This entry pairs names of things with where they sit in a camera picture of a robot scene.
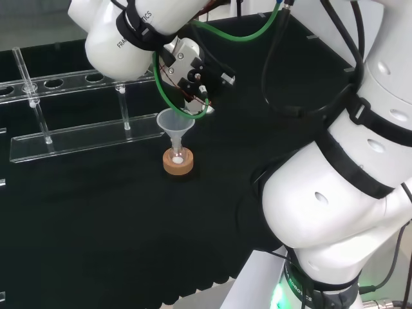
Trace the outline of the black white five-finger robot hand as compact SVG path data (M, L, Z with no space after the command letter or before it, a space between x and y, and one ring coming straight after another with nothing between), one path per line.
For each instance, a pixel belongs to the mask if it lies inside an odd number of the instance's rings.
M209 94L209 106L207 114L214 113L212 100L217 98L224 90L233 87L235 75L226 74L221 68L213 64L196 64L178 85L183 91L185 107L183 110L191 115L201 113L205 109L205 99L199 87L205 86Z

